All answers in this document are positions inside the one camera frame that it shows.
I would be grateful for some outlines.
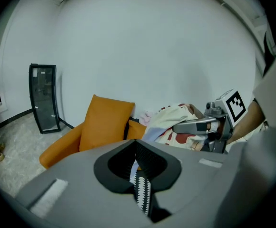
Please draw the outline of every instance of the person's arm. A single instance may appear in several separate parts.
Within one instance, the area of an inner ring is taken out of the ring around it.
[[[248,107],[246,115],[234,127],[232,137],[227,141],[227,144],[230,144],[255,130],[264,120],[265,116],[261,107],[257,102],[253,101]]]

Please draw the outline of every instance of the marble floor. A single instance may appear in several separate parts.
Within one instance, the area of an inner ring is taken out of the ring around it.
[[[5,159],[0,162],[0,188],[15,197],[30,180],[45,171],[39,156],[71,129],[60,123],[61,132],[40,134],[32,113],[0,129]]]

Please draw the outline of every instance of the orange cushion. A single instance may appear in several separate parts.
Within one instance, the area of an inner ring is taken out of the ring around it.
[[[127,139],[141,139],[147,127],[132,120],[129,120],[128,124]]]
[[[94,95],[86,113],[79,150],[94,149],[123,140],[135,103]]]

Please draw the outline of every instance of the black baseboard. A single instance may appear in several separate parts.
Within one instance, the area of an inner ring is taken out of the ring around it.
[[[59,120],[63,122],[67,127],[74,129],[75,127],[71,126],[69,123],[65,122],[62,118],[59,117]]]
[[[19,118],[22,117],[22,116],[27,115],[27,114],[29,114],[29,113],[32,113],[32,109],[29,109],[29,110],[27,110],[27,111],[24,111],[24,112],[22,112],[22,113],[20,113],[20,114],[17,114],[17,115],[15,115],[15,116],[13,116],[13,117],[7,119],[6,121],[3,121],[2,123],[0,123],[0,128],[2,128],[3,126],[6,126],[7,124],[9,124],[9,123],[11,123],[11,122],[13,122],[13,121],[19,119]]]

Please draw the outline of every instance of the white cloth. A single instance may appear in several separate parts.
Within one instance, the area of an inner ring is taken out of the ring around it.
[[[197,143],[203,145],[207,135],[179,134],[175,133],[172,127],[183,121],[195,119],[197,117],[185,104],[164,108],[152,117],[142,140],[155,140],[155,142],[173,147],[194,150]]]

